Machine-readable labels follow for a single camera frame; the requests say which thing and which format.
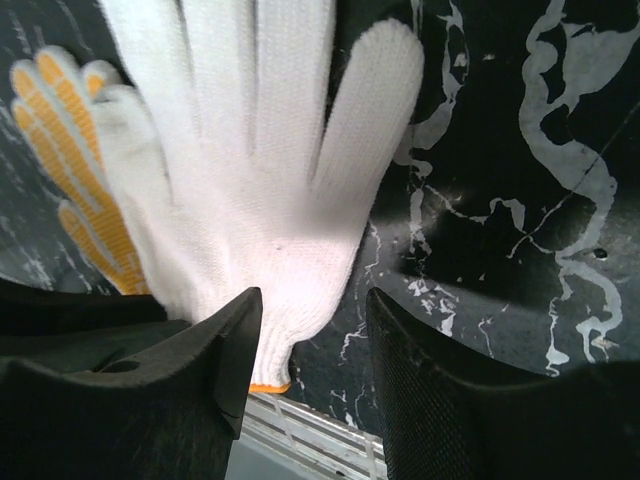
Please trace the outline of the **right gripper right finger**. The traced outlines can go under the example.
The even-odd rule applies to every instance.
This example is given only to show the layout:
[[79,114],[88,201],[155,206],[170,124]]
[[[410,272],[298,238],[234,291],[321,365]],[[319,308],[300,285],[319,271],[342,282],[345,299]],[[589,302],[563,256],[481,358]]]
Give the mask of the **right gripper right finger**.
[[438,332],[378,288],[366,317],[390,478],[638,477],[637,362],[534,374]]

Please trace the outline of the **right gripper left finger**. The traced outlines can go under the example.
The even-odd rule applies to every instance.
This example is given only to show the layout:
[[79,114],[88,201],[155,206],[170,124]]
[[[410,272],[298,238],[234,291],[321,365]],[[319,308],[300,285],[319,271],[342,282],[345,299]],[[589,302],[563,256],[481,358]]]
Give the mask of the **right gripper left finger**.
[[5,479],[222,479],[262,318],[251,287],[196,324],[148,297],[20,287],[1,309]]

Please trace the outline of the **orange palm white glove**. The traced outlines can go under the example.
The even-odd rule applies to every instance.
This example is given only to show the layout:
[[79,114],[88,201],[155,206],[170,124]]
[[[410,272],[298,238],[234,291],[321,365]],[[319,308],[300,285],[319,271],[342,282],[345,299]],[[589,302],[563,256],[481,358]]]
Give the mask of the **orange palm white glove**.
[[123,295],[149,289],[102,168],[90,103],[105,87],[122,82],[104,60],[79,66],[60,46],[42,47],[31,60],[14,62],[12,117],[23,138],[65,199],[58,220],[74,244]]

